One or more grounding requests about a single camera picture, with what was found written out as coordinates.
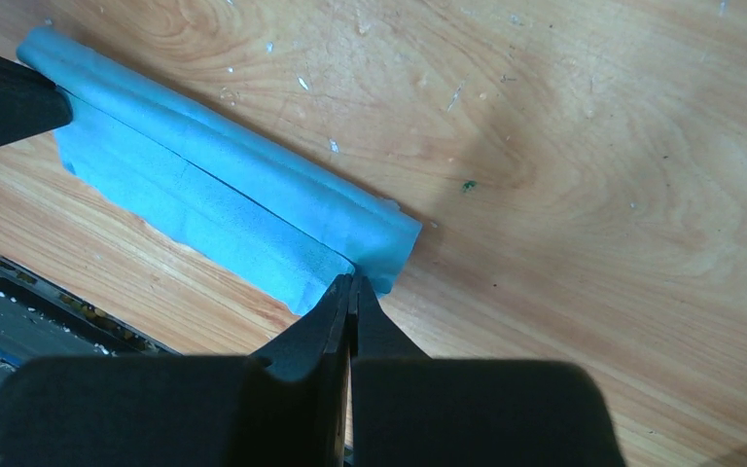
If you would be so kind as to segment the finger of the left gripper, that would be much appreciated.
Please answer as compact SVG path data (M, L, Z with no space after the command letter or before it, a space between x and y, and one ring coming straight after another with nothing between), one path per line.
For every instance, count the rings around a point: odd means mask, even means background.
M51 80L0 56L0 147L72 120L68 99Z

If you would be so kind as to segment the light blue cleaning cloth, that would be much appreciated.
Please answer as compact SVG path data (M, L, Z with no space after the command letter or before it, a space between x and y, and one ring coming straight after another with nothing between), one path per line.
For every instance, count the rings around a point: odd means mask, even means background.
M119 207L297 315L340 274L391 291L421 230L397 203L49 27L17 55L72 108L63 167Z

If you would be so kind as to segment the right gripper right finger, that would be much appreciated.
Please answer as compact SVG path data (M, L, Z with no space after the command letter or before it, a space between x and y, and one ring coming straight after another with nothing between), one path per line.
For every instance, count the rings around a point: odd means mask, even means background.
M358 466L622 466L604 397L578 365L443 359L422 351L352 279Z

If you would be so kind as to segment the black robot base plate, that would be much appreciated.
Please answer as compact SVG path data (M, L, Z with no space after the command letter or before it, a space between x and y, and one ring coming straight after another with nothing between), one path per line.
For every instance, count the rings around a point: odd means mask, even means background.
M0 255L0 384L51 356L166 355L170 348Z

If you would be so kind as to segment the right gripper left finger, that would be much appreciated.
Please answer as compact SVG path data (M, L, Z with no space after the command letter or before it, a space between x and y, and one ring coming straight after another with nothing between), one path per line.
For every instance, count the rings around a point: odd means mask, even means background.
M0 466L342 466L352 292L248 355L33 360L0 388Z

